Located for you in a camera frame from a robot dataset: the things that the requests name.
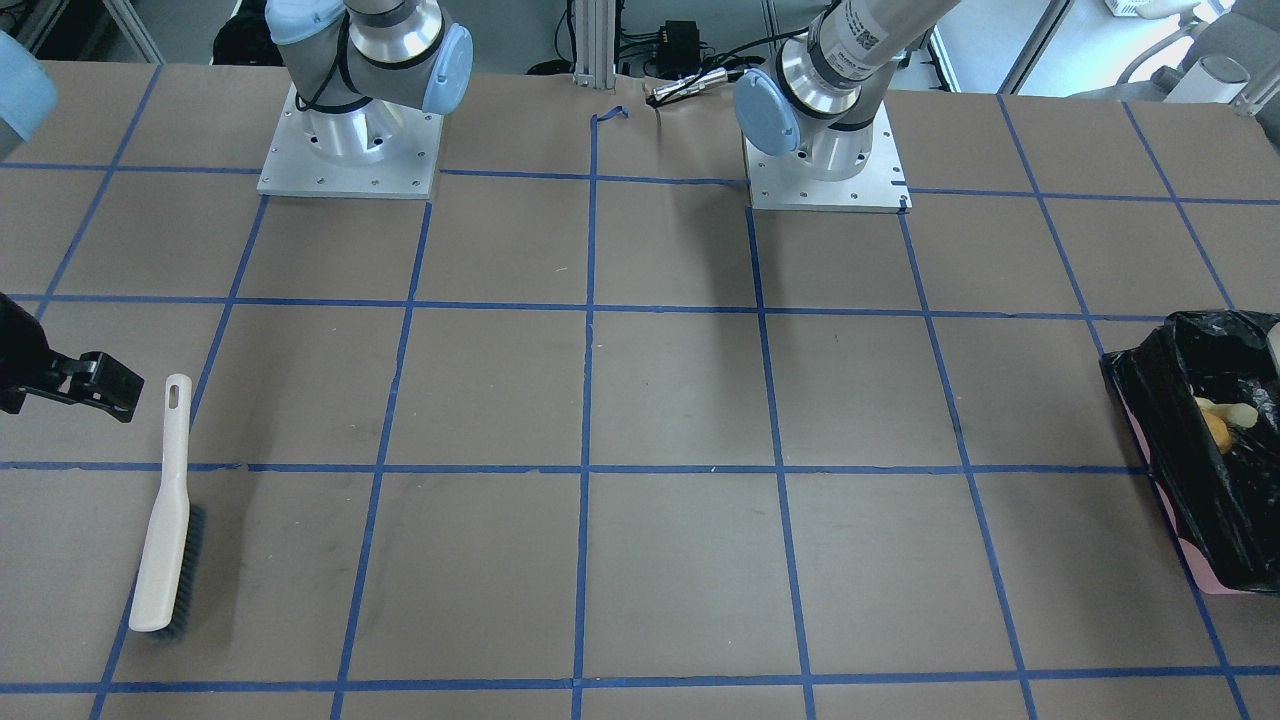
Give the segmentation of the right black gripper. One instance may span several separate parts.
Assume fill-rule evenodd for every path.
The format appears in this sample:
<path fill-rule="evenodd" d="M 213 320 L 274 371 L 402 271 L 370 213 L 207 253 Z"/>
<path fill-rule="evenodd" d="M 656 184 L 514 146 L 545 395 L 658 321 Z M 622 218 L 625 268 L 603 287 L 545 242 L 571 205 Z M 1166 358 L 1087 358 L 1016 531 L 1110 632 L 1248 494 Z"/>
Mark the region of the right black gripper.
<path fill-rule="evenodd" d="M 1 410 L 17 415 L 31 392 L 105 411 L 120 423 L 134 416 L 145 379 L 109 354 L 55 354 L 44 328 L 1 293 Z"/>

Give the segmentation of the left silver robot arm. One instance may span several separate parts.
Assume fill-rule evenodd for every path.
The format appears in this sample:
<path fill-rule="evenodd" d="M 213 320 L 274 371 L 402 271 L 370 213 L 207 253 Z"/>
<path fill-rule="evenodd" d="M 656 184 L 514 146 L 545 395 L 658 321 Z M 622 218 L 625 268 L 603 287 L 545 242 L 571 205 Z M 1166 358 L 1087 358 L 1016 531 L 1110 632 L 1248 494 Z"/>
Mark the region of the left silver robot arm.
<path fill-rule="evenodd" d="M 859 174 L 899 58 L 954 1 L 832 1 L 733 88 L 744 138 L 820 181 Z"/>

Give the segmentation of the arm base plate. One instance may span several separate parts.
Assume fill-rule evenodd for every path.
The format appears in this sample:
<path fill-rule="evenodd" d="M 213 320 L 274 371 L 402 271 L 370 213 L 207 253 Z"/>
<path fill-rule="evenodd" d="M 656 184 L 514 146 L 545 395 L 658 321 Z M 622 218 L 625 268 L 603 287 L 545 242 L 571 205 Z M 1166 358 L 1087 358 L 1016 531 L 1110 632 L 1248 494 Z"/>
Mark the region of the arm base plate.
<path fill-rule="evenodd" d="M 291 86 L 257 191 L 311 199 L 429 200 L 444 120 L 381 100 L 346 114 L 301 111 Z"/>
<path fill-rule="evenodd" d="M 769 156 L 749 140 L 742 150 L 758 210 L 897 214 L 913 208 L 884 104 L 868 127 L 823 129 L 804 152 Z"/>

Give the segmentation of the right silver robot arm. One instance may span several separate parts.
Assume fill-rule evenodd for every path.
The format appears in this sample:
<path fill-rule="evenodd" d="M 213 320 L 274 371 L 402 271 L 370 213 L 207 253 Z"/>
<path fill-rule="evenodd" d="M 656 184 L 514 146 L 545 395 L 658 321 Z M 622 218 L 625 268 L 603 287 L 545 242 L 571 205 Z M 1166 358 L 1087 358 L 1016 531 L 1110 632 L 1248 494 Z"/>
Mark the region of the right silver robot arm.
<path fill-rule="evenodd" d="M 474 40 L 436 1 L 269 1 L 291 91 L 257 191 L 297 199 L 426 200 L 442 124 L 462 102 Z M 29 396 L 134 415 L 143 379 L 104 352 L 69 357 L 3 300 L 1 406 Z"/>

